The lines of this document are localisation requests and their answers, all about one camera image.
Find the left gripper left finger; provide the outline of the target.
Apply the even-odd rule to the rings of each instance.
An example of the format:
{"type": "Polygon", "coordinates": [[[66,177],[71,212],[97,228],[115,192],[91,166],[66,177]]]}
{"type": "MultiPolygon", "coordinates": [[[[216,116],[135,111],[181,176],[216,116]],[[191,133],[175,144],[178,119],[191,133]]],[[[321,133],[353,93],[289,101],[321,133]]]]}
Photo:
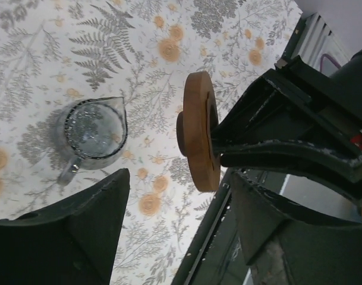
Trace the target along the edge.
{"type": "Polygon", "coordinates": [[[109,284],[130,193],[120,169],[52,205],[0,220],[0,284],[109,284]]]}

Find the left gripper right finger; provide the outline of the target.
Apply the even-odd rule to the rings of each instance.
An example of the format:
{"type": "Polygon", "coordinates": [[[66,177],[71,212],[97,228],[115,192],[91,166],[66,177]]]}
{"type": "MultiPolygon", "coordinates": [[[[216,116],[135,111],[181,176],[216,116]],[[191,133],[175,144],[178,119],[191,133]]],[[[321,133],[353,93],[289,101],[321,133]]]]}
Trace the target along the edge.
{"type": "Polygon", "coordinates": [[[306,208],[241,172],[231,192],[254,284],[362,284],[362,223],[306,208]]]}

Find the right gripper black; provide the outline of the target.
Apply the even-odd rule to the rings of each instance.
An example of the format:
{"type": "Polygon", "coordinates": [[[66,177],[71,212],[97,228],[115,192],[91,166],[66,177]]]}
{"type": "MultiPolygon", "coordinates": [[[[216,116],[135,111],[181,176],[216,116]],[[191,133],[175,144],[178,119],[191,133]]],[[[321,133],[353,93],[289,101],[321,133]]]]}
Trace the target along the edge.
{"type": "Polygon", "coordinates": [[[305,177],[362,202],[362,50],[330,76],[300,56],[278,60],[213,128],[212,150],[225,167],[305,177]],[[313,108],[349,142],[306,139],[313,108]]]}

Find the wooden dripper ring holder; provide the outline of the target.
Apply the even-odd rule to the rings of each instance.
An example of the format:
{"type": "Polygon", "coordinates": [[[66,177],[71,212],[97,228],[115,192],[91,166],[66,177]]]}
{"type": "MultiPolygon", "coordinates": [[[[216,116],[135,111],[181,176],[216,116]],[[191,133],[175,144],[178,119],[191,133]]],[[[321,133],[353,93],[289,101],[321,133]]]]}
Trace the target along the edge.
{"type": "Polygon", "coordinates": [[[188,75],[183,96],[183,109],[177,117],[177,142],[195,187],[200,192],[219,189],[220,155],[213,151],[211,133],[219,125],[215,93],[206,71],[188,75]]]}

